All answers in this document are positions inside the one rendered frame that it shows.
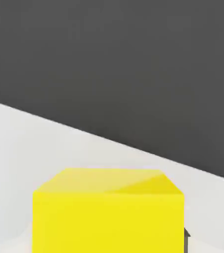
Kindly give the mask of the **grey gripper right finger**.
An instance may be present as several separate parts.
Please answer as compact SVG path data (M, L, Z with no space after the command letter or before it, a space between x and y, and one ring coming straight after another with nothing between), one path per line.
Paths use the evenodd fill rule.
M224 250L217 249L191 237L184 228L184 253L224 253Z

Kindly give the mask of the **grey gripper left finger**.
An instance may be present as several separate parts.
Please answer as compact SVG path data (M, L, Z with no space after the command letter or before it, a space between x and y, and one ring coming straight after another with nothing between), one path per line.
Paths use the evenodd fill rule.
M32 253L32 224L20 236L0 245L0 253Z

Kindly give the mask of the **small yellow cube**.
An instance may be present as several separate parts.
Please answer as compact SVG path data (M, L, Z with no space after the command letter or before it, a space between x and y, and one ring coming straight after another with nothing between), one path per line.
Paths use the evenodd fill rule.
M33 192L32 253L184 253L184 194L155 169L65 169Z

